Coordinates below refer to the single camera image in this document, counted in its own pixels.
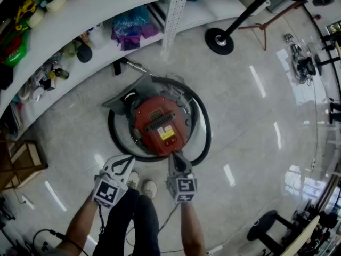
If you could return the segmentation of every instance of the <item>white pot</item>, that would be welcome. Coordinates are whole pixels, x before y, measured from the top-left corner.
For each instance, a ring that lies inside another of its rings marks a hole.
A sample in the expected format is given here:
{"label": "white pot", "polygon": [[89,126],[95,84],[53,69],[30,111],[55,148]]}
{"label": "white pot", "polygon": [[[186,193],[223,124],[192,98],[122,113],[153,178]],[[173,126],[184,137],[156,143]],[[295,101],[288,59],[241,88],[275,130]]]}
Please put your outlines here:
{"label": "white pot", "polygon": [[66,1],[67,0],[52,0],[46,4],[46,9],[48,11],[57,11],[65,4]]}
{"label": "white pot", "polygon": [[27,24],[30,28],[37,26],[44,17],[44,11],[38,7],[33,15],[28,19]]}

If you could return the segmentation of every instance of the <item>person's right arm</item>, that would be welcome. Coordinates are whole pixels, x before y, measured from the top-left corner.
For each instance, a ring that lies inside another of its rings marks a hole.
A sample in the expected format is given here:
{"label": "person's right arm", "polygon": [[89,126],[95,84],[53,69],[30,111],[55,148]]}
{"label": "person's right arm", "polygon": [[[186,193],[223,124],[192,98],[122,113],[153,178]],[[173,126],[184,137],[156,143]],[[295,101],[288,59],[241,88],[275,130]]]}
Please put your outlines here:
{"label": "person's right arm", "polygon": [[186,256],[205,256],[204,235],[193,204],[181,203],[181,239]]}

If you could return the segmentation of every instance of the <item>brown wooden furniture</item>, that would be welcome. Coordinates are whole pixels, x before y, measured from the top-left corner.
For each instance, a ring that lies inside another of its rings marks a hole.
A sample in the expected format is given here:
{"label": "brown wooden furniture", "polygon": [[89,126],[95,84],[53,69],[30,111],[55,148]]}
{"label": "brown wooden furniture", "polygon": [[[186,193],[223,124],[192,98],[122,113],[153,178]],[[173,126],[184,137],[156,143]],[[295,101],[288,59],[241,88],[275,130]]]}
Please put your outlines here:
{"label": "brown wooden furniture", "polygon": [[21,188],[46,168],[35,142],[0,140],[0,192]]}

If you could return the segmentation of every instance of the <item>white shoe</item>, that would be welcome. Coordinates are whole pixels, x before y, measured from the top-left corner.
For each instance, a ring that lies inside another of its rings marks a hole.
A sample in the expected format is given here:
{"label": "white shoe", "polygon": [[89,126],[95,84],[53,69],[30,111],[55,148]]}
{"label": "white shoe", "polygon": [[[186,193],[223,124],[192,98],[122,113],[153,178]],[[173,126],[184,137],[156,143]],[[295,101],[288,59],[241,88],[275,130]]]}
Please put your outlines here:
{"label": "white shoe", "polygon": [[158,187],[156,186],[154,181],[147,180],[143,187],[142,192],[146,197],[149,197],[151,200],[153,200],[156,196],[156,193],[158,191]]}
{"label": "white shoe", "polygon": [[140,175],[136,171],[132,171],[129,175],[127,186],[129,189],[136,190],[137,186],[139,185]]}

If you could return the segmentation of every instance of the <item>forearm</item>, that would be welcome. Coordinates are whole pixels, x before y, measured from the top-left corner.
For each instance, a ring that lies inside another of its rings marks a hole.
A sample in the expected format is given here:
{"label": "forearm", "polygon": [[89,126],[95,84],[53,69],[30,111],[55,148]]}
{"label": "forearm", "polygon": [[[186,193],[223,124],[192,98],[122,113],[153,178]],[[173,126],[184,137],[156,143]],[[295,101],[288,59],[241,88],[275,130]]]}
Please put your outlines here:
{"label": "forearm", "polygon": [[187,256],[206,255],[204,235],[192,203],[181,203],[181,238]]}
{"label": "forearm", "polygon": [[[98,205],[91,200],[91,197],[92,193],[77,211],[66,232],[66,236],[80,247],[85,245],[98,208]],[[72,255],[80,254],[80,250],[69,242],[61,242],[58,247],[69,251]]]}

